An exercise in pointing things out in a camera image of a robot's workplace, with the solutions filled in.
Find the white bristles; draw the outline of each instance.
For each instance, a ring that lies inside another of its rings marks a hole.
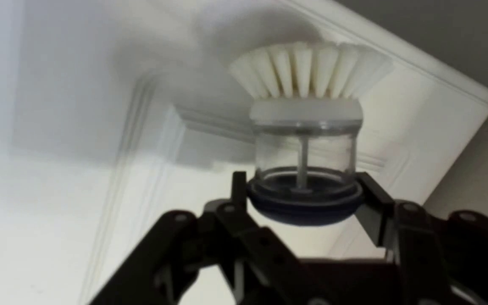
[[[255,67],[257,76],[262,79],[269,96],[279,96],[277,77],[272,67],[272,60],[266,49],[257,49],[252,54],[252,64]]]
[[[325,96],[337,59],[338,59],[338,49],[333,44],[316,45],[313,55],[313,74],[311,74],[315,96]]]
[[[330,98],[337,98],[342,93],[343,84],[347,83],[347,77],[350,76],[352,67],[359,60],[359,49],[350,44],[340,45],[340,57],[335,64],[332,79],[330,79]]]
[[[371,47],[332,42],[259,47],[228,66],[255,99],[359,98],[391,69],[389,57]]]
[[[310,93],[310,74],[311,74],[313,52],[306,44],[293,44],[293,76],[296,79],[298,96],[304,98]]]
[[[293,71],[289,50],[282,45],[269,47],[277,79],[284,96],[293,96]]]

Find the clear plastic container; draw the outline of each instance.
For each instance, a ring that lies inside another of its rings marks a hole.
[[[355,138],[362,123],[357,101],[257,105],[254,206],[289,223],[330,223],[360,201]]]

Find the brush bristles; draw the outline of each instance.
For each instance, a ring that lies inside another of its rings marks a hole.
[[[255,99],[359,98],[393,69],[393,62],[364,45],[296,42],[250,50],[228,69]]]

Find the white door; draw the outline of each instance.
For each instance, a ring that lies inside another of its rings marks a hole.
[[[249,99],[201,60],[205,3],[0,0],[0,305],[88,299],[164,210],[198,213],[232,171],[252,174]],[[357,166],[423,203],[486,118],[488,88],[335,1],[279,3],[393,57],[360,99]],[[299,255],[381,254],[354,218],[299,228],[250,213]]]

